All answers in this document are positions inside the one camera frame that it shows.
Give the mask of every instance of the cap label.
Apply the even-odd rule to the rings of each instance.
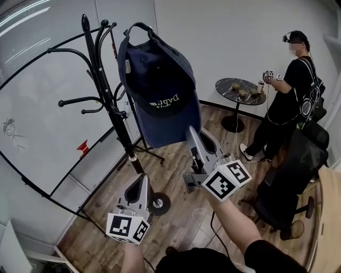
[[[177,101],[179,100],[179,97],[176,95],[174,95],[172,98],[170,99],[166,99],[166,100],[159,100],[159,102],[150,102],[149,104],[152,106],[155,106],[156,108],[162,108],[162,107],[168,107],[172,104],[173,101]]]
[[[129,74],[131,71],[130,62],[129,60],[126,60],[126,74]]]

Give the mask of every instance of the black pants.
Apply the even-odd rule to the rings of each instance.
[[[282,147],[284,140],[290,136],[296,126],[296,122],[292,121],[285,125],[276,125],[272,123],[267,115],[265,115],[262,123],[257,128],[254,142],[245,150],[248,155],[255,156],[267,144],[265,150],[265,158],[272,160]]]

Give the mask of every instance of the whiteboard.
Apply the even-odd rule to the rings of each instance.
[[[81,37],[62,46],[83,52]],[[110,59],[110,83],[119,83],[110,36],[102,55]],[[85,141],[92,147],[111,127],[105,109],[82,115],[82,109],[97,109],[88,101],[60,108],[58,101],[98,97],[86,63],[72,53],[46,54],[17,74],[0,90],[0,151],[30,181],[50,194],[79,161],[77,150]]]

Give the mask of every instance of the navy baseball cap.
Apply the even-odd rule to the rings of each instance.
[[[146,43],[129,43],[134,26],[147,31]],[[185,141],[189,126],[200,132],[199,101],[189,61],[143,23],[132,25],[125,35],[117,56],[119,76],[134,99],[146,142],[160,148]]]

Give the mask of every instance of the table leg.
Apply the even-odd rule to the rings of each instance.
[[[244,122],[238,118],[239,105],[240,103],[237,102],[236,110],[233,116],[224,117],[221,121],[221,124],[224,127],[224,129],[232,133],[236,133],[236,132],[240,133],[245,128]]]

